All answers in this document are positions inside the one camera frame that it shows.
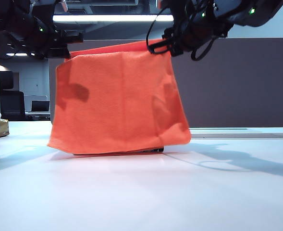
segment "ceiling light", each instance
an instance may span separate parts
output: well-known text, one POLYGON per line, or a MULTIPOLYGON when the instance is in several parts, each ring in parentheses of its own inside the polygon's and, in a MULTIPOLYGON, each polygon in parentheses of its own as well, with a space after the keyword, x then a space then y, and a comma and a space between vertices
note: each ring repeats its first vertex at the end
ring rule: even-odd
POLYGON ((8 55, 8 56, 27 56, 26 53, 16 53, 16 54, 14 54, 14 53, 6 53, 6 55, 8 55))
MULTIPOLYGON (((122 14, 122 15, 54 15, 56 23, 90 23, 90 22, 153 22, 156 15, 122 14)), ((159 15, 159 22, 172 22, 172 15, 159 15)))

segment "ceiling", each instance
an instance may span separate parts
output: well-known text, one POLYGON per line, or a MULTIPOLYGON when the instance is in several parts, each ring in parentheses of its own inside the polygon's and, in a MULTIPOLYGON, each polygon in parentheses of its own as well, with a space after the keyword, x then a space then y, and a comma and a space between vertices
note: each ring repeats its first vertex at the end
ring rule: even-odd
MULTIPOLYGON (((32 4, 47 0, 31 0, 32 4)), ((96 14, 157 14, 157 0, 66 0, 68 11, 64 12, 59 3, 55 15, 96 15, 96 14)), ((77 30, 84 39, 145 39, 150 22, 67 22, 55 23, 57 29, 77 30)), ((150 38, 161 38, 165 28, 172 22, 157 22, 150 38)), ((7 43, 8 39, 0 33, 0 56, 14 52, 7 43)))

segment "laptop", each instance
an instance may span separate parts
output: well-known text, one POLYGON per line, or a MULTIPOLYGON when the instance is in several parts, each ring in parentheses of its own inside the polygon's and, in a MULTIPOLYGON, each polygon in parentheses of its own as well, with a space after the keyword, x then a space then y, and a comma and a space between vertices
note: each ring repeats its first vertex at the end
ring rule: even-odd
POLYGON ((49 111, 49 101, 46 100, 33 100, 31 102, 32 112, 48 112, 49 111))

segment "green led light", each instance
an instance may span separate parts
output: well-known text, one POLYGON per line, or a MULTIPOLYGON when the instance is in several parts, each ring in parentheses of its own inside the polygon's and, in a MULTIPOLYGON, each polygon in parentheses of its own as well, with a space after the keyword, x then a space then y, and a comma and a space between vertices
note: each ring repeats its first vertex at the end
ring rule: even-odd
POLYGON ((254 14, 256 12, 256 8, 252 7, 249 11, 249 14, 254 14))

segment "robotic arm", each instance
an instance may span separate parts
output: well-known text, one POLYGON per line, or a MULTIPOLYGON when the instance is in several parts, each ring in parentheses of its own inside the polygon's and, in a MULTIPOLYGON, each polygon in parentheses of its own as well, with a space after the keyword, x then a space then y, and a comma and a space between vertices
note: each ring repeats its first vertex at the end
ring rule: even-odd
POLYGON ((82 42, 82 34, 57 30, 53 23, 55 5, 61 0, 0 0, 0 33, 12 46, 42 59, 69 58, 67 43, 82 42))
MULTIPOLYGON (((65 0, 37 0, 32 5, 30 0, 0 0, 0 33, 29 56, 69 58, 67 44, 83 39, 78 32, 55 28, 52 18, 59 2, 65 0)), ((277 13, 283 0, 162 0, 160 5, 162 11, 170 8, 174 24, 165 29, 164 41, 152 45, 147 42, 148 50, 154 54, 169 51, 172 56, 191 51, 191 58, 198 61, 217 38, 227 37, 234 24, 261 26, 277 13), (197 57, 197 50, 208 42, 197 57), (167 49, 156 51, 161 47, 167 49)))
POLYGON ((174 24, 164 31, 165 40, 148 45, 148 50, 162 53, 155 49, 167 47, 163 52, 170 51, 172 56, 191 51, 192 60, 199 61, 217 38, 228 36, 234 24, 261 26, 275 16, 283 0, 163 0, 160 5, 162 11, 170 8, 174 24), (197 50, 207 42, 208 46, 197 57, 197 50))

